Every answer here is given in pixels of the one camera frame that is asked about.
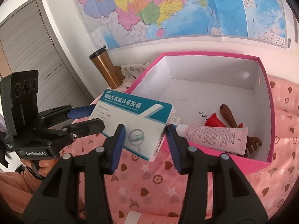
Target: teal and white medicine box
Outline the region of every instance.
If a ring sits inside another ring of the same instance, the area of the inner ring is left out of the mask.
[[[126,127],[124,148],[154,161],[164,139],[165,126],[175,113],[173,105],[106,89],[89,119],[104,121],[103,134],[114,135],[119,124]]]

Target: pink sleeve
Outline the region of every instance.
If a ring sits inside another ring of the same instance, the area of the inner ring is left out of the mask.
[[[13,211],[23,213],[40,183],[27,169],[21,174],[0,173],[0,194]]]

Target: door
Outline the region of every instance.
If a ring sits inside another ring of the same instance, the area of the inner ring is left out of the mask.
[[[80,107],[91,103],[59,56],[36,0],[0,26],[0,41],[12,72],[38,70],[40,112],[66,104]]]

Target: door frame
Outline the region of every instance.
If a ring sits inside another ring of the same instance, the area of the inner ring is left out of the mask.
[[[17,9],[15,9],[12,13],[10,13],[1,23],[0,23],[0,27],[8,20],[10,19],[15,13],[17,13],[18,11],[20,11],[22,8],[24,8],[26,5],[28,5],[29,3],[35,1],[38,7],[38,10],[40,11],[40,16],[41,19],[44,23],[44,27],[46,28],[46,31],[49,35],[49,38],[52,40],[54,48],[56,49],[60,59],[62,60],[63,64],[65,65],[66,69],[68,70],[68,72],[70,73],[71,77],[74,79],[74,81],[76,82],[76,84],[78,85],[78,87],[80,88],[80,90],[82,91],[82,93],[86,96],[86,98],[92,102],[94,100],[94,97],[91,95],[91,93],[87,90],[87,88],[85,87],[85,85],[83,84],[83,82],[81,81],[80,77],[78,76],[78,74],[76,73],[75,69],[73,68],[73,66],[71,65],[70,61],[68,60],[68,57],[66,56],[66,54],[64,53],[64,50],[62,49],[56,34],[50,24],[50,21],[48,19],[47,13],[44,9],[44,5],[42,3],[42,0],[28,0],[25,3],[23,3],[22,5],[20,5]]]

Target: map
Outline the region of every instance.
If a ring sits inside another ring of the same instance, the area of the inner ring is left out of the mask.
[[[285,47],[282,0],[74,0],[97,48],[186,36],[230,36]]]

